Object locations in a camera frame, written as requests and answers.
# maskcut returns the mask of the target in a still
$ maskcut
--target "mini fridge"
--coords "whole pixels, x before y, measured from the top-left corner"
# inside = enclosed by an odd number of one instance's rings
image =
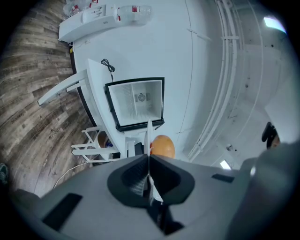
[[[105,85],[111,113],[120,132],[164,124],[164,77],[117,81]]]

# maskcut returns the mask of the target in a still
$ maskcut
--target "wooden floor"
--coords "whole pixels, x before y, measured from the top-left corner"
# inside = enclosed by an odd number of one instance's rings
[[[38,3],[23,18],[0,62],[0,162],[10,167],[11,189],[42,196],[68,169],[83,163],[71,145],[92,124],[77,90],[38,105],[49,89],[72,75],[68,45],[59,42],[64,0]],[[89,167],[80,166],[68,173]]]

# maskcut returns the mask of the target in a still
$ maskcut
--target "white chair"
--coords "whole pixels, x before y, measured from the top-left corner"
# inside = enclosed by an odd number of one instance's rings
[[[71,147],[74,148],[72,153],[74,155],[81,155],[87,162],[91,162],[91,163],[101,163],[101,162],[108,161],[110,153],[116,153],[119,151],[116,150],[114,147],[110,147],[110,148],[100,147],[98,142],[98,136],[101,131],[102,131],[101,127],[89,127],[83,130],[82,132],[85,133],[86,136],[88,137],[88,142],[84,144],[72,145]],[[92,139],[89,134],[91,132],[97,132],[96,137],[94,139]],[[135,141],[131,140],[130,138],[127,138],[126,145],[128,149],[128,157],[135,156]],[[98,160],[89,159],[87,155],[101,155],[103,159],[98,159]]]

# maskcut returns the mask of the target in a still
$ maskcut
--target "orange ball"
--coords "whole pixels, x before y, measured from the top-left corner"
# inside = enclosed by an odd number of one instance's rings
[[[175,158],[175,147],[172,140],[166,135],[158,135],[150,145],[151,154]]]

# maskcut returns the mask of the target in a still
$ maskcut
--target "ceiling light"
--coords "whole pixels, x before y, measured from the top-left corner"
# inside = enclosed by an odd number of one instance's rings
[[[226,162],[226,160],[223,160],[220,164],[221,164],[222,168],[231,170],[231,167]]]
[[[277,19],[270,18],[270,17],[264,17],[263,19],[264,19],[264,22],[266,23],[267,27],[275,28],[275,29],[278,29],[278,30],[286,33],[284,27],[282,26],[280,21],[278,21]]]

